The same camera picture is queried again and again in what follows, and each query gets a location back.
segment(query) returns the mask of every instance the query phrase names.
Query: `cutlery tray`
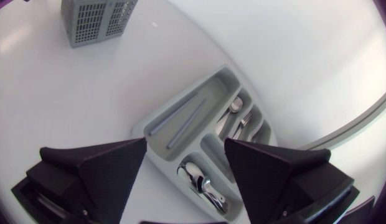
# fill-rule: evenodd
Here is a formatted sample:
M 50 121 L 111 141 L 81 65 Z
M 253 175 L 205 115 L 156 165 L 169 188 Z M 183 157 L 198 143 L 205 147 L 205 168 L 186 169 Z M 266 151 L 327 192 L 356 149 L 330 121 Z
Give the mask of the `cutlery tray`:
M 242 109 L 230 113 L 217 134 L 216 125 L 236 96 L 243 101 Z M 244 204 L 225 156 L 224 139 L 233 136 L 248 113 L 252 118 L 238 139 L 268 144 L 269 123 L 238 78 L 224 66 L 145 117 L 132 133 L 134 138 L 146 138 L 147 157 L 192 203 L 218 221 L 233 223 Z M 211 186 L 226 198 L 226 214 L 220 213 L 192 184 L 178 176 L 182 162 L 193 162 L 209 177 Z

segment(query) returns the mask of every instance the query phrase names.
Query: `cutlery basket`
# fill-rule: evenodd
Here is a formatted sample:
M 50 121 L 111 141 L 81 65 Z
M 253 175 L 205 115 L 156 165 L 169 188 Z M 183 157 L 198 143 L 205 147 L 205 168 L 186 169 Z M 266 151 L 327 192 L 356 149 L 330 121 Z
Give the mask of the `cutlery basket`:
M 243 106 L 230 113 L 219 134 L 216 125 L 229 105 L 239 96 Z M 233 72 L 224 66 L 201 79 L 133 128 L 133 137 L 145 137 L 148 158 L 193 203 L 218 221 L 236 222 L 244 204 L 224 151 L 224 139 L 231 138 L 240 121 L 251 113 L 251 120 L 239 140 L 269 144 L 271 126 Z M 190 183 L 180 178 L 180 163 L 193 162 L 211 180 L 211 186 L 227 201 L 227 212 L 220 213 Z
M 62 17 L 72 47 L 123 35 L 138 0 L 62 0 Z

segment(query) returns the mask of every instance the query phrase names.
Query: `white countertop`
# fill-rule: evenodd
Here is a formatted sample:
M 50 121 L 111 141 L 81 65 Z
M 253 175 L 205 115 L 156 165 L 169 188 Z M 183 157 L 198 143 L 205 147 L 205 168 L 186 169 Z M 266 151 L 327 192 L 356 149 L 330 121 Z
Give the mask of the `white countertop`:
M 129 139 L 135 123 L 225 63 L 244 79 L 167 1 L 139 0 L 122 37 L 76 49 L 68 43 L 60 1 L 5 6 L 0 10 L 0 200 L 7 214 L 14 223 L 32 223 L 11 188 L 40 161 L 41 147 Z M 146 159 L 122 223 L 141 220 L 213 221 Z

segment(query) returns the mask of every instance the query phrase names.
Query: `tray compartment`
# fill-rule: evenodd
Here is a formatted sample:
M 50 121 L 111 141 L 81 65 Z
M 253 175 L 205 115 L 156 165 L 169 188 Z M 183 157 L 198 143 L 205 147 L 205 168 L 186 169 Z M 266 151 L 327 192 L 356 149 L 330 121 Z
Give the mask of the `tray compartment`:
M 219 114 L 240 87 L 239 81 L 228 71 L 219 71 L 145 127 L 144 136 L 159 157 L 174 160 Z
M 228 212 L 222 216 L 230 222 L 234 221 L 234 219 L 238 217 L 238 214 L 243 208 L 243 202 L 239 198 L 239 196 L 229 187 L 229 184 L 225 183 L 219 177 L 216 170 L 214 170 L 204 159 L 204 156 L 202 156 L 199 152 L 192 152 L 188 156 L 186 156 L 181 162 L 193 162 L 200 168 L 200 170 L 205 176 L 208 176 L 210 178 L 211 186 L 219 193 L 221 193 L 226 198 L 226 201 L 228 203 Z M 188 192 L 190 192 L 190 194 L 196 194 L 197 196 L 199 196 L 197 191 L 192 190 L 188 185 L 186 185 L 186 189 Z M 204 201 L 204 203 L 206 203 L 206 206 L 208 206 L 208 208 L 213 208 L 213 205 L 208 204 L 208 202 Z
M 259 131 L 254 134 L 251 139 L 251 142 L 260 143 L 260 144 L 269 144 L 271 136 L 271 128 L 266 120 L 263 121 L 263 124 Z

